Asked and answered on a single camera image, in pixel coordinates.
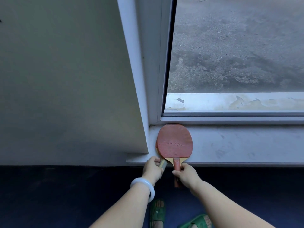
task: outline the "person's right arm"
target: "person's right arm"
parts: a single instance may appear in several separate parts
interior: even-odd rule
[[[273,227],[201,180],[192,166],[183,163],[181,168],[181,172],[173,171],[173,174],[200,199],[216,228]]]

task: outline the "glass pane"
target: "glass pane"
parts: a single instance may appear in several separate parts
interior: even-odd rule
[[[165,112],[302,111],[303,92],[304,0],[177,0]]]

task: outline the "person's left hand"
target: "person's left hand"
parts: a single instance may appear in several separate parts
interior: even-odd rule
[[[158,165],[161,159],[156,156],[150,157],[143,168],[142,178],[148,180],[153,186],[161,178],[164,169],[159,168]]]

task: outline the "hand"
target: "hand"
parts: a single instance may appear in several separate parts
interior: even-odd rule
[[[142,177],[148,180],[153,186],[161,178],[164,172],[163,168],[158,167],[160,161],[161,159],[159,157],[152,156],[143,167]]]
[[[178,177],[184,186],[189,188],[191,193],[195,196],[195,188],[201,181],[200,177],[197,175],[196,170],[187,163],[182,163],[181,169],[182,171],[172,171],[173,175]]]

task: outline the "person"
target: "person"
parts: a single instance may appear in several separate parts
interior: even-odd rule
[[[143,168],[142,178],[148,180],[153,186],[161,178],[163,169],[158,167],[161,159],[151,157]],[[190,189],[205,207],[208,216],[204,215],[204,225],[195,221],[186,224],[187,227],[211,227],[211,222],[216,228],[267,228],[273,227],[268,222],[244,209],[231,199],[223,195],[212,185],[201,180],[196,170],[182,163],[182,171],[173,171],[173,175]],[[112,207],[101,215],[90,227],[142,227],[150,190],[142,182],[135,183]],[[164,226],[164,201],[157,200],[152,203],[150,226],[163,228]]]

